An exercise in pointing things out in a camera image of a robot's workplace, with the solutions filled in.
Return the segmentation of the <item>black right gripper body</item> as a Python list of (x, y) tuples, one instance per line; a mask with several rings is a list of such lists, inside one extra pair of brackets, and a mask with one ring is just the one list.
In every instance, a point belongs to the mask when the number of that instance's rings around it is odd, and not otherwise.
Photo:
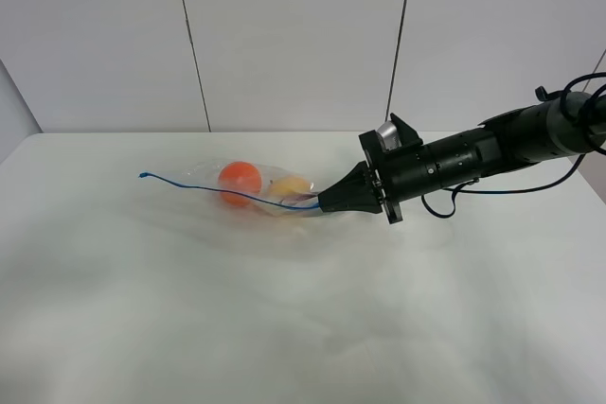
[(383, 150), (376, 130), (359, 136), (365, 160), (370, 169), (373, 188), (390, 224), (403, 220), (401, 214), (401, 190), (397, 180), (404, 173), (409, 156), (415, 156), (424, 146), (415, 149)]

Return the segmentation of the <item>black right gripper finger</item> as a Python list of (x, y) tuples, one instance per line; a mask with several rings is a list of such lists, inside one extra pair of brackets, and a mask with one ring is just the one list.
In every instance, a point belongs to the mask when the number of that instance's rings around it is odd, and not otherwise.
[(374, 202), (369, 167), (359, 162), (344, 178), (318, 194), (320, 202)]
[(329, 194), (321, 194), (320, 209), (324, 213), (364, 212), (380, 214), (383, 212), (382, 205), (372, 195), (337, 197)]

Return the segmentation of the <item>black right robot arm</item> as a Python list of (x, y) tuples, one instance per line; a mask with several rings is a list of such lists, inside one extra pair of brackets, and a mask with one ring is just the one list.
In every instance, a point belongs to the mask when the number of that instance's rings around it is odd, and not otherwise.
[(391, 115), (360, 135), (364, 161), (320, 192), (325, 213), (385, 213), (402, 220), (401, 203), (438, 190), (464, 193), (468, 185), (541, 162), (605, 151), (605, 91), (536, 91), (538, 104), (497, 115), (478, 128), (424, 143)]

